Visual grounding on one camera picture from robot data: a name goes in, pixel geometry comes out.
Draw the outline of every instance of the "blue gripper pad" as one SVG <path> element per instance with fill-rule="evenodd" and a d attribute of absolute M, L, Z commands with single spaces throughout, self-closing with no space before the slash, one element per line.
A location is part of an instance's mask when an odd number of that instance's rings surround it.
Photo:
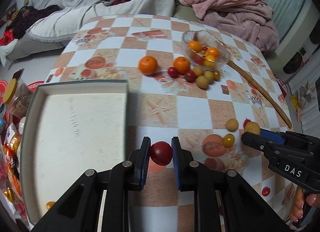
<path fill-rule="evenodd" d="M 260 129 L 260 135 L 272 140 L 273 142 L 276 142 L 279 145 L 283 145 L 285 142 L 285 139 L 283 137 L 272 131 Z"/>

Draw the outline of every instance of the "wooden handle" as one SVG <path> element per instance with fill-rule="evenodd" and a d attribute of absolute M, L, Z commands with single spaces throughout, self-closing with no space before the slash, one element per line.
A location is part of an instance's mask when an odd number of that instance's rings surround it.
<path fill-rule="evenodd" d="M 241 76 L 243 76 L 254 88 L 257 89 L 265 98 L 268 100 L 271 105 L 275 108 L 275 110 L 278 112 L 278 114 L 281 116 L 283 121 L 286 123 L 286 125 L 291 128 L 292 123 L 285 114 L 285 112 L 282 110 L 282 108 L 272 99 L 272 97 L 269 95 L 269 93 L 262 87 L 258 82 L 254 80 L 253 77 L 251 77 L 247 72 L 245 72 L 243 69 L 241 69 L 239 66 L 237 66 L 232 60 L 228 62 L 228 65 L 233 68 L 236 72 L 238 72 Z"/>

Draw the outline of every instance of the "human hand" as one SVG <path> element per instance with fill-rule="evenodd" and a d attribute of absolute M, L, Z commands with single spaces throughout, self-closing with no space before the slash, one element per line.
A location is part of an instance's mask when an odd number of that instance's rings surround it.
<path fill-rule="evenodd" d="M 311 207 L 320 207 L 320 194 L 310 194 L 307 199 L 307 203 Z M 291 219 L 292 222 L 298 222 L 299 219 L 302 219 L 303 216 L 303 211 L 302 207 L 304 204 L 304 195 L 302 192 L 302 188 L 298 187 L 296 190 L 296 193 L 294 194 L 294 197 L 292 199 L 292 205 L 291 205 L 291 210 L 289 214 L 289 218 Z"/>

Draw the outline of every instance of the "screw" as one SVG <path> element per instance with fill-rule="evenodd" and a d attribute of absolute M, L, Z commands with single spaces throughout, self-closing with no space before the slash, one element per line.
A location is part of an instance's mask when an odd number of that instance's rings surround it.
<path fill-rule="evenodd" d="M 94 170 L 93 169 L 87 169 L 84 174 L 86 176 L 92 176 L 94 174 Z"/>
<path fill-rule="evenodd" d="M 123 167 L 130 167 L 132 165 L 132 162 L 131 161 L 124 161 L 123 163 L 122 163 L 122 166 Z"/>
<path fill-rule="evenodd" d="M 198 167 L 199 166 L 199 163 L 197 162 L 197 161 L 191 161 L 190 163 L 189 163 L 189 165 L 191 166 L 191 167 Z"/>
<path fill-rule="evenodd" d="M 227 171 L 227 174 L 230 176 L 230 177 L 235 177 L 237 175 L 237 172 L 235 170 L 228 170 Z"/>

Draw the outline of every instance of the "yellow cherry tomato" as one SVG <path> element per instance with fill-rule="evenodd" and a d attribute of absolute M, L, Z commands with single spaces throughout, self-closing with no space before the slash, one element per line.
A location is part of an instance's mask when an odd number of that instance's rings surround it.
<path fill-rule="evenodd" d="M 219 79 L 220 79 L 220 72 L 219 72 L 219 70 L 214 70 L 214 71 L 213 71 L 213 75 L 214 75 L 214 80 L 219 80 Z"/>
<path fill-rule="evenodd" d="M 213 61 L 209 61 L 209 60 L 204 60 L 203 66 L 210 68 L 210 69 L 214 69 L 215 68 L 215 63 Z"/>
<path fill-rule="evenodd" d="M 235 137 L 233 136 L 233 134 L 227 134 L 222 139 L 222 143 L 223 143 L 224 147 L 226 147 L 226 148 L 233 146 L 234 142 L 235 142 Z"/>
<path fill-rule="evenodd" d="M 209 61 L 216 61 L 217 60 L 217 57 L 213 56 L 213 55 L 207 55 L 204 57 L 206 60 L 209 60 Z"/>
<path fill-rule="evenodd" d="M 47 210 L 51 209 L 54 204 L 55 204 L 54 201 L 48 201 L 46 204 Z"/>

